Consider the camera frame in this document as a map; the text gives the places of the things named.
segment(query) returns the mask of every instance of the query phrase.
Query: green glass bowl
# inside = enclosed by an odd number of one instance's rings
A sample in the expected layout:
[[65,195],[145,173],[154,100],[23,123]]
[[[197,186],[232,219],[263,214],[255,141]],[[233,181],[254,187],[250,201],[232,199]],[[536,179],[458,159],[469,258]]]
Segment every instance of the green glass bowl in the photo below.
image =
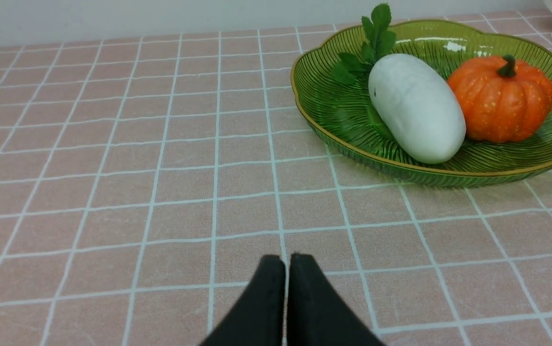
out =
[[[447,20],[403,22],[393,25],[392,31],[397,34],[394,53],[422,59],[445,79],[466,59],[509,53],[538,66],[552,81],[552,53],[526,39],[483,33]],[[384,124],[370,103],[367,79],[346,86],[331,78],[331,68],[339,61],[337,54],[361,56],[364,41],[362,26],[344,29],[300,56],[291,69],[297,107],[329,147],[401,181],[433,186],[499,184],[552,169],[552,111],[539,131],[524,142],[496,145],[466,141],[443,164],[412,159],[383,130]]]

